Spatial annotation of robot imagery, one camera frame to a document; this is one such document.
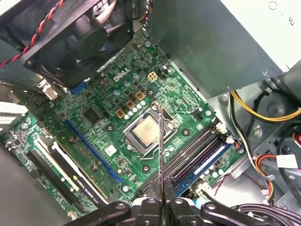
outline black fan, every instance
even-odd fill
[[[25,66],[69,88],[97,73],[132,40],[134,32],[129,0],[103,0],[96,6],[97,13],[95,7],[85,5],[58,20],[24,55]]]

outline yellow wire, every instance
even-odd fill
[[[263,116],[261,114],[258,114],[257,112],[253,111],[250,107],[248,107],[243,101],[242,99],[234,92],[230,92],[231,95],[234,97],[234,99],[244,108],[246,109],[249,113],[261,118],[261,119],[264,119],[266,121],[287,121],[287,120],[290,120],[290,119],[293,119],[295,117],[297,117],[299,114],[301,114],[301,108],[299,108],[297,111],[295,111],[294,113],[291,113],[289,115],[285,115],[285,116],[282,116],[282,117],[276,117],[276,118],[270,118],[270,117],[266,117],[266,116]]]
[[[255,165],[256,165],[256,168],[258,169],[258,171],[263,175],[263,176],[266,176],[266,174],[261,170],[261,168],[258,166],[257,164],[257,160],[255,161]],[[271,192],[269,193],[269,196],[268,196],[268,200],[271,198],[273,192],[274,192],[274,185],[272,182],[268,181],[268,184],[270,185],[271,187]]]

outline ram slot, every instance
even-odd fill
[[[206,142],[213,139],[214,135],[210,128],[203,130],[195,138],[193,138],[182,150],[175,154],[172,159],[164,165],[164,177],[172,176],[179,166],[184,165]],[[140,187],[142,194],[148,194],[150,190],[150,183],[157,177],[157,174],[153,175],[147,182]]]

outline red wire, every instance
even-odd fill
[[[224,183],[225,181],[225,178],[227,176],[229,176],[230,174],[225,174],[223,177],[222,177],[222,181],[220,182],[220,184],[217,186],[216,190],[215,190],[215,193],[214,193],[214,196],[216,196],[217,192],[218,192],[218,189],[220,189],[220,187],[222,186],[222,184]]]
[[[250,177],[249,175],[247,175],[247,174],[245,174],[245,173],[243,173],[242,175],[244,175],[245,177],[247,177],[247,178],[249,178],[251,181],[253,181],[255,184],[257,184],[258,187],[259,187],[260,189],[263,188],[263,186],[261,186],[261,184],[259,184],[255,179],[253,179],[253,178]]]
[[[32,36],[31,42],[29,46],[26,46],[23,50],[22,53],[15,55],[13,58],[9,59],[9,60],[5,60],[2,63],[0,63],[0,67],[3,67],[4,65],[8,65],[11,62],[16,61],[17,59],[21,58],[22,55],[24,55],[28,50],[30,50],[36,43],[37,38],[41,35],[43,28],[45,27],[45,24],[47,21],[49,21],[53,14],[57,11],[58,8],[62,7],[62,5],[64,4],[66,0],[60,0],[55,7],[53,7],[49,14],[45,17],[44,20],[41,21],[39,27],[37,28],[36,33]]]

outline fan blade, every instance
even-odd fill
[[[66,52],[58,67],[69,72],[79,71],[76,59],[69,52]]]
[[[40,63],[47,71],[55,75],[60,61],[64,58],[66,51],[64,41],[60,41],[49,46],[49,48],[44,48],[39,55]]]
[[[98,17],[96,17],[96,19],[101,23],[104,24],[110,17],[111,13],[113,12],[115,6],[116,6],[116,2],[117,0],[115,0],[114,2],[112,2],[108,8],[105,9],[105,11],[99,15]]]

